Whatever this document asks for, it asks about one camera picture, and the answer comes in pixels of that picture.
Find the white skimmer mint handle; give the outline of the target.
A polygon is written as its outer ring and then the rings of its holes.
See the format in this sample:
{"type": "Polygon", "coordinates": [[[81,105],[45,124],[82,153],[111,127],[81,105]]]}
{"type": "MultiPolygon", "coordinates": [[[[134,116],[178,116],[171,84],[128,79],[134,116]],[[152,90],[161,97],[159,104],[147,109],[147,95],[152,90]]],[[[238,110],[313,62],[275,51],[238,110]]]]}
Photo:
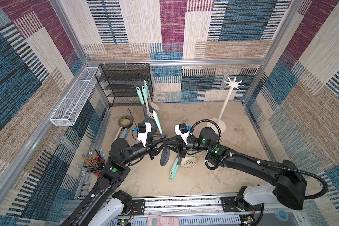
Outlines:
{"type": "Polygon", "coordinates": [[[147,98],[148,98],[149,105],[150,105],[154,110],[156,110],[156,111],[161,110],[161,108],[160,108],[158,105],[156,105],[155,103],[153,103],[153,102],[151,101],[151,96],[150,96],[150,92],[149,92],[149,88],[148,88],[148,85],[147,85],[147,81],[146,81],[146,80],[144,80],[144,86],[145,86],[145,88],[146,88],[147,98]]]}

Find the grey utensil rack stand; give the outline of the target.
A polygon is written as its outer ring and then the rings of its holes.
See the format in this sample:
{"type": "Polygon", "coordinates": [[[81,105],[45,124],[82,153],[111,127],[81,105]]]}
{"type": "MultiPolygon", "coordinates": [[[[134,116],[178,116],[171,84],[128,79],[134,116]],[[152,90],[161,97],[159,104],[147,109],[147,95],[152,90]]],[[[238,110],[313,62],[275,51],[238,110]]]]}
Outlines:
{"type": "Polygon", "coordinates": [[[136,81],[135,79],[133,79],[133,86],[132,86],[133,88],[140,87],[141,88],[141,92],[142,92],[142,86],[144,86],[143,81],[136,81]]]}

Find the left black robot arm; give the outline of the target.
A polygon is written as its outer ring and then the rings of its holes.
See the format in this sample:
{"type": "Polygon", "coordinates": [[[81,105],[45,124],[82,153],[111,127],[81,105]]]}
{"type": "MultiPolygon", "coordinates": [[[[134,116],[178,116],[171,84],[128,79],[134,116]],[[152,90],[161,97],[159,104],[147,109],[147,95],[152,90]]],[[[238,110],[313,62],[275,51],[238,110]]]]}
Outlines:
{"type": "Polygon", "coordinates": [[[119,216],[131,197],[119,191],[115,193],[130,172],[129,163],[145,155],[151,159],[157,156],[169,142],[181,141],[179,136],[149,140],[144,144],[130,146],[126,139],[119,138],[111,145],[109,157],[92,190],[78,205],[62,226],[105,226],[110,220],[119,216]],[[115,193],[108,205],[101,209],[110,195],[115,193]]]}

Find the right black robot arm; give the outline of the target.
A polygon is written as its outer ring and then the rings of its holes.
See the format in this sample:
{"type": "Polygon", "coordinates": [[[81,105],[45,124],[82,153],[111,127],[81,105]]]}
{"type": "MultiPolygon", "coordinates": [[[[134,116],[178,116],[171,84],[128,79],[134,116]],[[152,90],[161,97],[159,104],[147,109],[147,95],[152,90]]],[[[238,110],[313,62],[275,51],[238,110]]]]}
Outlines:
{"type": "Polygon", "coordinates": [[[242,186],[234,198],[237,209],[246,209],[266,203],[280,203],[300,211],[306,200],[307,182],[305,171],[296,168],[293,162],[270,162],[239,153],[219,143],[220,136],[210,127],[201,130],[199,137],[180,133],[166,139],[162,146],[185,157],[188,151],[207,151],[205,161],[210,170],[219,167],[235,169],[267,182],[264,186],[242,186]]]}

